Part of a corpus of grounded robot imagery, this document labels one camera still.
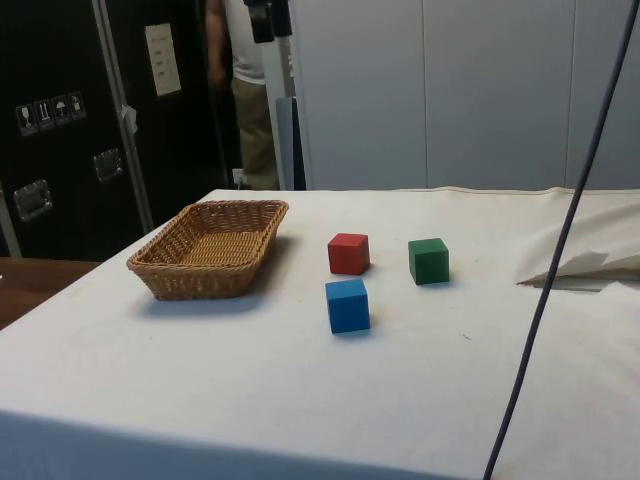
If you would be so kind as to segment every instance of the wooden block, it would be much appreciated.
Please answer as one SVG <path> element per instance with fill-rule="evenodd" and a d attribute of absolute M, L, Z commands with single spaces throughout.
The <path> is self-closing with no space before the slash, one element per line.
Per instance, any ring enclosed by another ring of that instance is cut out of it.
<path fill-rule="evenodd" d="M 332 333 L 370 328 L 369 300 L 362 279 L 327 283 L 325 290 Z"/>
<path fill-rule="evenodd" d="M 362 275 L 369 268 L 369 237 L 339 233 L 329 242 L 331 273 Z"/>
<path fill-rule="evenodd" d="M 440 238 L 409 242 L 409 270 L 416 285 L 449 281 L 449 250 Z"/>

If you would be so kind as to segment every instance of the khaki pants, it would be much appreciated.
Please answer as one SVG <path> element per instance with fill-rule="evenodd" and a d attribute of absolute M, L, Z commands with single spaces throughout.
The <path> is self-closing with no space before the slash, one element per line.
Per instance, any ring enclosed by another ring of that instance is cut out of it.
<path fill-rule="evenodd" d="M 279 190 L 267 88 L 234 78 L 242 168 L 252 190 Z"/>

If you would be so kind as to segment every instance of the black cable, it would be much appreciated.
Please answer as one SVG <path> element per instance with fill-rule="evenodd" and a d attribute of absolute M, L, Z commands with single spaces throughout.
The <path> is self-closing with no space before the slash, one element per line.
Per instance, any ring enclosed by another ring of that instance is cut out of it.
<path fill-rule="evenodd" d="M 558 273 L 560 258 L 562 257 L 564 246 L 567 243 L 567 237 L 569 236 L 571 224 L 573 223 L 576 211 L 578 210 L 578 204 L 580 203 L 582 192 L 584 191 L 584 188 L 587 184 L 589 174 L 591 173 L 591 167 L 593 167 L 593 161 L 596 158 L 596 153 L 598 152 L 600 139 L 602 138 L 602 131 L 604 130 L 604 125 L 607 121 L 607 116 L 609 115 L 611 100 L 613 99 L 613 94 L 616 91 L 618 79 L 620 78 L 620 72 L 622 71 L 622 65 L 624 64 L 624 59 L 627 55 L 627 50 L 629 49 L 629 41 L 631 40 L 631 34 L 633 33 L 633 28 L 636 23 L 639 4 L 640 0 L 633 0 L 631 9 L 629 10 L 627 24 L 625 25 L 624 35 L 622 37 L 622 43 L 620 44 L 618 57 L 616 58 L 616 63 L 613 68 L 613 74 L 611 75 L 611 78 L 609 80 L 607 92 L 602 102 L 596 130 L 593 133 L 593 137 L 591 139 L 587 161 L 585 162 L 584 168 L 582 169 L 580 181 L 578 182 L 575 193 L 573 194 L 571 205 L 569 205 L 569 211 L 567 212 L 564 224 L 562 225 L 562 230 L 560 231 L 560 238 L 558 238 L 558 243 L 556 245 L 555 252 L 553 253 L 553 259 L 551 260 L 551 266 L 549 267 L 549 274 L 547 275 L 547 278 L 544 282 L 544 288 L 542 289 L 542 293 L 540 294 L 540 300 L 538 301 L 538 306 L 533 316 L 533 321 L 531 322 L 531 328 L 529 329 L 529 335 L 527 336 L 527 342 L 524 347 L 524 352 L 522 352 L 522 360 L 520 361 L 520 368 L 518 369 L 516 381 L 513 384 L 511 398 L 509 398 L 509 404 L 507 405 L 507 410 L 504 413 L 504 418 L 502 419 L 502 425 L 500 425 L 498 437 L 496 438 L 496 442 L 493 445 L 493 450 L 491 451 L 491 456 L 489 457 L 489 463 L 487 464 L 487 468 L 484 472 L 484 480 L 491 480 L 491 475 L 493 474 L 493 469 L 496 466 L 498 455 L 500 455 L 502 442 L 507 435 L 509 423 L 511 423 L 511 417 L 513 416 L 513 411 L 515 410 L 516 403 L 518 402 L 518 396 L 520 395 L 520 389 L 522 388 L 524 376 L 527 373 L 527 366 L 529 365 L 529 358 L 531 357 L 533 343 L 535 342 L 536 334 L 538 333 L 538 326 L 540 325 L 542 314 L 544 313 L 544 309 L 547 305 L 547 299 L 549 298 L 551 287 L 553 287 L 553 282 L 555 281 L 556 274 Z"/>

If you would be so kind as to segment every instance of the wicker basket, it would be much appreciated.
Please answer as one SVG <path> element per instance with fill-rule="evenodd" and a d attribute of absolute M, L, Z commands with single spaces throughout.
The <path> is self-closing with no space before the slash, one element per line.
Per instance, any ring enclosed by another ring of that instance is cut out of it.
<path fill-rule="evenodd" d="M 242 295 L 288 209 L 271 200 L 190 205 L 127 266 L 159 300 Z"/>

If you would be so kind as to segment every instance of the blue cube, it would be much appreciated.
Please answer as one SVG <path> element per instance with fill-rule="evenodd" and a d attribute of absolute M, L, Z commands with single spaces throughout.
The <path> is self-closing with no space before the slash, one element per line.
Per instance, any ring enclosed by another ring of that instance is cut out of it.
<path fill-rule="evenodd" d="M 332 333 L 368 330 L 369 300 L 362 279 L 325 285 Z"/>

